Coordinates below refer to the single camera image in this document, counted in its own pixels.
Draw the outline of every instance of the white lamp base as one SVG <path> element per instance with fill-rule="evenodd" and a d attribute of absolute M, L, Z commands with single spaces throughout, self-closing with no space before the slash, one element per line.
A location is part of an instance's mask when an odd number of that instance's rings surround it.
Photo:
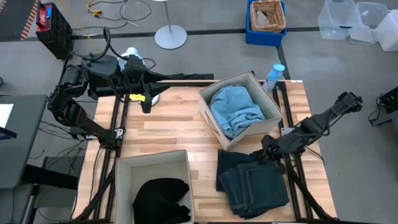
<path fill-rule="evenodd" d="M 171 25 L 163 26 L 155 34 L 155 42 L 164 49 L 176 49 L 187 41 L 187 31 L 184 28 Z"/>

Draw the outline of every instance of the yellow tag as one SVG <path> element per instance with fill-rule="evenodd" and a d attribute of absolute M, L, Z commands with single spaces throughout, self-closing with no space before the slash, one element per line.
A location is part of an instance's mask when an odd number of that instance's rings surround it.
<path fill-rule="evenodd" d="M 145 101 L 145 97 L 141 94 L 130 94 L 130 99 L 131 100 L 140 100 L 140 101 Z"/>

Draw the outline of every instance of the blue plastic bin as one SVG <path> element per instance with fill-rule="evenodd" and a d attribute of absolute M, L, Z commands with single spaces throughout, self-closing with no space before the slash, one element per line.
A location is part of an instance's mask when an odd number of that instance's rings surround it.
<path fill-rule="evenodd" d="M 287 34 L 287 28 L 285 28 L 280 34 L 250 30 L 250 3 L 253 1 L 257 0 L 248 0 L 248 10 L 246 12 L 246 43 L 278 47 L 282 42 L 282 38 Z M 286 16 L 285 3 L 281 3 Z"/>

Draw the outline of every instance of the wicker basket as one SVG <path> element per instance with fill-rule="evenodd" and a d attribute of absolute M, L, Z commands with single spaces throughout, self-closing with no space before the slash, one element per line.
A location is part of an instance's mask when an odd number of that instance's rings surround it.
<path fill-rule="evenodd" d="M 256 11 L 267 13 L 268 26 L 257 26 Z M 254 31 L 280 33 L 286 28 L 284 10 L 279 0 L 254 1 L 250 4 L 250 28 Z"/>

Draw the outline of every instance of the yellow cable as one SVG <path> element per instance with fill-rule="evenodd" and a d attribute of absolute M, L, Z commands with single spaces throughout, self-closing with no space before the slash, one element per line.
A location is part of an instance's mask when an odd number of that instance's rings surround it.
<path fill-rule="evenodd" d="M 92 12 L 93 13 L 93 15 L 94 16 L 99 16 L 102 12 L 101 12 L 101 10 L 97 10 L 97 9 L 91 9 L 90 8 L 90 4 L 93 2 L 94 0 L 90 0 L 88 3 L 87 3 L 87 9 L 90 11 L 90 12 Z"/>
<path fill-rule="evenodd" d="M 69 7 L 65 4 L 65 1 L 60 0 L 62 7 L 64 8 L 64 10 L 68 11 L 69 15 L 75 20 L 77 26 L 86 34 L 88 40 L 91 42 L 92 46 L 94 47 L 94 49 L 96 51 L 98 51 L 99 53 L 102 52 L 102 50 L 100 50 L 98 48 L 98 46 L 94 43 L 94 40 L 90 37 L 90 35 L 87 33 L 87 31 L 84 29 L 84 27 L 80 24 L 79 20 L 77 19 L 77 17 L 72 13 L 72 11 L 69 9 Z"/>

